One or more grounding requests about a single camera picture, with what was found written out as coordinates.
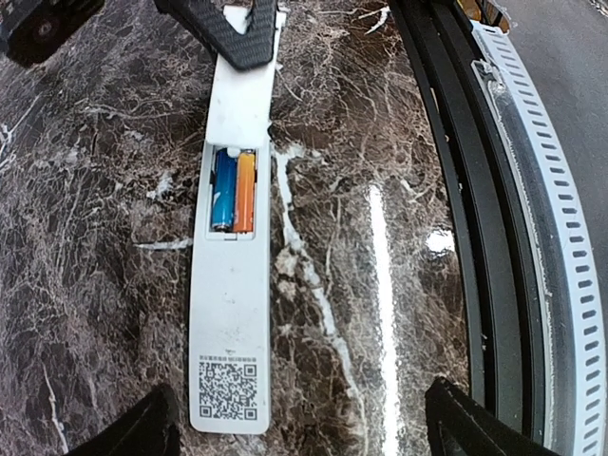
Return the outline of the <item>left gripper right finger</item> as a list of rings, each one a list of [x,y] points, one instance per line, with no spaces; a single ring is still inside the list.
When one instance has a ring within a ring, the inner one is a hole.
[[[552,455],[505,425],[445,377],[425,393],[427,439],[433,455]]]

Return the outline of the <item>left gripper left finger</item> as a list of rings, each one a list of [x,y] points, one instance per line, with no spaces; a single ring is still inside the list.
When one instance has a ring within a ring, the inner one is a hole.
[[[68,455],[180,455],[178,420],[174,390],[167,384],[158,384],[117,421]]]

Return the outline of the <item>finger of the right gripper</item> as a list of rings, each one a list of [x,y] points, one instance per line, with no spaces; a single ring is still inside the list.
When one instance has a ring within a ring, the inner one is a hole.
[[[236,70],[247,64],[238,51],[240,34],[210,1],[157,0],[157,10],[170,15],[210,52],[221,56]]]
[[[269,64],[275,54],[276,0],[253,1],[247,28],[239,45],[239,68],[250,70]]]

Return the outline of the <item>white remote control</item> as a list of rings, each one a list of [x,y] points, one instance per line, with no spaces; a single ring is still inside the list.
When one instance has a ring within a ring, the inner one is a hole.
[[[235,194],[221,146],[202,149],[190,281],[188,406],[199,432],[262,434],[271,422],[270,150],[256,159],[253,229],[214,226],[217,187]]]

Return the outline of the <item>blue battery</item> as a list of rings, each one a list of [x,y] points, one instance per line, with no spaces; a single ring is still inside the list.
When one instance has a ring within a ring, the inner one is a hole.
[[[229,156],[226,148],[217,151],[211,213],[211,228],[215,232],[231,232],[233,229],[237,165],[237,160]]]

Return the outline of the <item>orange battery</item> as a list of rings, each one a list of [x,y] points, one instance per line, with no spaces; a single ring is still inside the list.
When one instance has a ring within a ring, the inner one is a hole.
[[[234,221],[234,231],[237,233],[251,233],[254,230],[255,187],[256,153],[245,150],[237,158]]]

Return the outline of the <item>white battery cover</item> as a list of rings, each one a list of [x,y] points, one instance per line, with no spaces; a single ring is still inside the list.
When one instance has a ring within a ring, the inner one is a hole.
[[[240,149],[258,149],[265,144],[270,127],[270,108],[276,73],[276,53],[286,14],[275,20],[275,38],[270,63],[237,71],[218,57],[209,100],[205,141]]]

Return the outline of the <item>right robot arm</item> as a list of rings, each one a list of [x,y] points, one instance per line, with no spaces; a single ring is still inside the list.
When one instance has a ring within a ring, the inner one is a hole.
[[[104,5],[98,0],[3,1],[1,53],[20,67],[41,64]],[[243,32],[211,1],[157,1],[155,6],[238,71],[262,67],[274,57],[276,1],[254,1]]]

